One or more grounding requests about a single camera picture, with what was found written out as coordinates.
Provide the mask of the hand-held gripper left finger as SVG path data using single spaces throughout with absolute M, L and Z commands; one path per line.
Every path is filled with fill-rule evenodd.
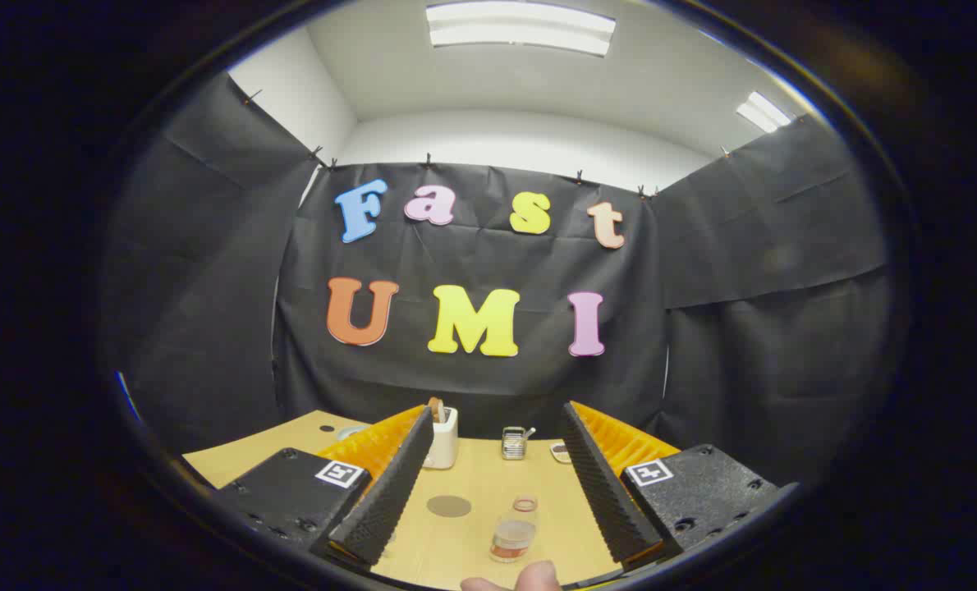
M 256 534 L 359 568 L 376 565 L 433 442 L 433 413 L 415 406 L 316 454 L 279 449 L 213 494 Z

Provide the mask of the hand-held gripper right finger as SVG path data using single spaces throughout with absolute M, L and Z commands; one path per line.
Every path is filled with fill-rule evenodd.
M 785 497 L 717 446 L 680 450 L 578 401 L 563 406 L 561 434 L 610 557 L 626 571 L 706 547 Z

